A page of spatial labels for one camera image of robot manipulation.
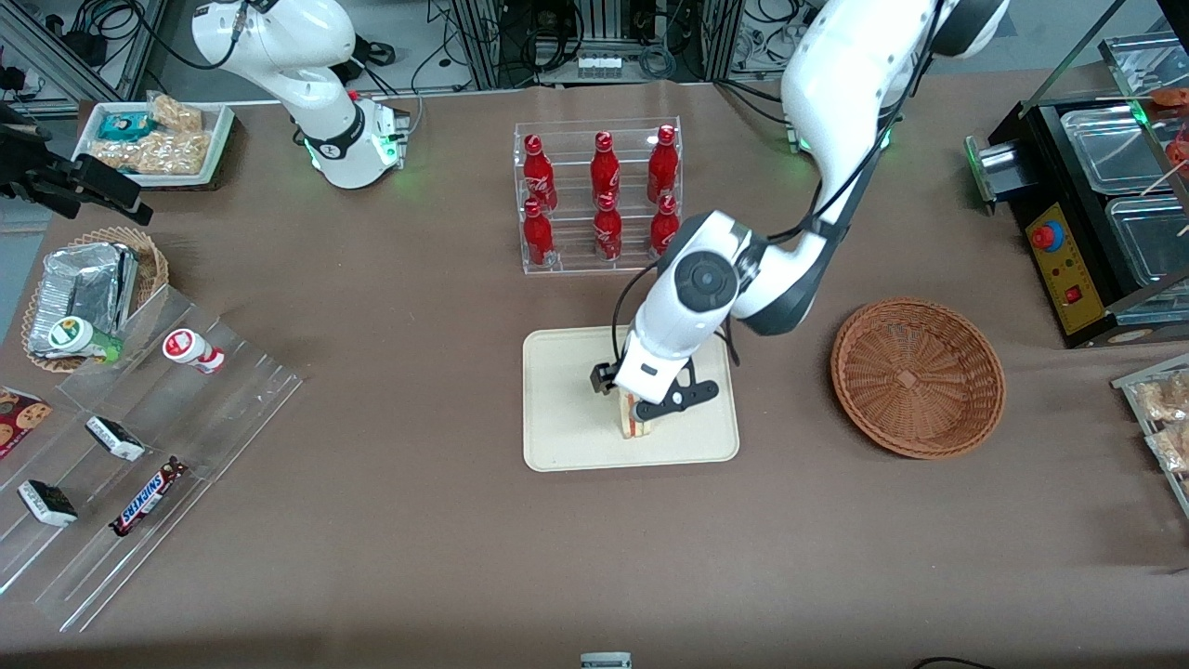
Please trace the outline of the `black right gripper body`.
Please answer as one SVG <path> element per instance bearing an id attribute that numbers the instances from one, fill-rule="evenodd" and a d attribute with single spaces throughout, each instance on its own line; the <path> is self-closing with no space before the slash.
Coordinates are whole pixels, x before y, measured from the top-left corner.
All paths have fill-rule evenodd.
<path id="1" fill-rule="evenodd" d="M 48 149 L 51 133 L 33 118 L 1 103 L 1 187 L 4 198 L 24 198 L 45 207 L 75 207 L 68 176 L 73 160 Z"/>

